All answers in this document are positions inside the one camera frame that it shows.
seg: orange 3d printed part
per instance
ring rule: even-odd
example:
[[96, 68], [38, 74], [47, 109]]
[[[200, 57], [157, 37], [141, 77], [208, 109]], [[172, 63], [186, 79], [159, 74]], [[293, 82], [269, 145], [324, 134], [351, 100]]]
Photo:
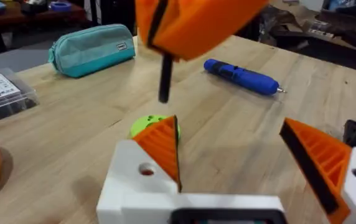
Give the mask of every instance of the orange 3d printed part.
[[180, 191], [177, 117], [170, 116], [150, 125], [133, 140], [177, 183]]
[[172, 60], [190, 60], [243, 27], [267, 0], [136, 0], [142, 40], [164, 54], [159, 101], [167, 103]]
[[350, 213], [341, 196], [351, 148], [322, 131], [286, 118], [280, 135], [297, 160], [331, 224]]

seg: teal pencil case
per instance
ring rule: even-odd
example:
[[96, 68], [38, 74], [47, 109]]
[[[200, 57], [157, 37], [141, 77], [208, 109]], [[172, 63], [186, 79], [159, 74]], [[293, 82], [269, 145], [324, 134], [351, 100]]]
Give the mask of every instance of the teal pencil case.
[[134, 41], [122, 24], [97, 26], [63, 35], [49, 49], [60, 73], [78, 78], [135, 56]]

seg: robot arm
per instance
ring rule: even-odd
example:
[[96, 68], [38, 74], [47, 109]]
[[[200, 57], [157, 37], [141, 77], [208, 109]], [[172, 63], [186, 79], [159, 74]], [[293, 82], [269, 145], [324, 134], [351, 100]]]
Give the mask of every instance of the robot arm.
[[268, 0], [136, 0], [139, 33], [164, 55], [159, 101], [167, 103], [172, 61], [196, 58], [250, 21]]
[[[278, 197], [180, 192], [175, 116], [117, 144], [96, 208], [100, 224], [287, 224]], [[286, 119], [281, 136], [331, 224], [356, 223], [356, 147]]]

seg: green object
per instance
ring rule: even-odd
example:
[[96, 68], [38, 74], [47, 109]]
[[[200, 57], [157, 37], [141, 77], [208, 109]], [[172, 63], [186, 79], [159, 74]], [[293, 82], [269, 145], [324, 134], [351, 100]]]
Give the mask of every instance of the green object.
[[[149, 115], [149, 116], [143, 116], [142, 118], [139, 118], [134, 122], [134, 124], [131, 127], [131, 130], [129, 132], [129, 135], [131, 138], [133, 138], [135, 135], [139, 134], [141, 131], [143, 131], [145, 128], [149, 127], [150, 125], [161, 121], [162, 119], [167, 118], [167, 116], [164, 115]], [[180, 127], [178, 125], [178, 139], [180, 139]]]

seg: white 3d printed part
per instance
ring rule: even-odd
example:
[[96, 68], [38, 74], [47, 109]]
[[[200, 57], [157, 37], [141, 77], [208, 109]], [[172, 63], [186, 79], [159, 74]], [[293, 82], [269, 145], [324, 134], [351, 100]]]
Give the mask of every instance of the white 3d printed part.
[[177, 184], [135, 141], [120, 141], [96, 208], [99, 224], [166, 224], [180, 208], [283, 212], [278, 197], [179, 194]]

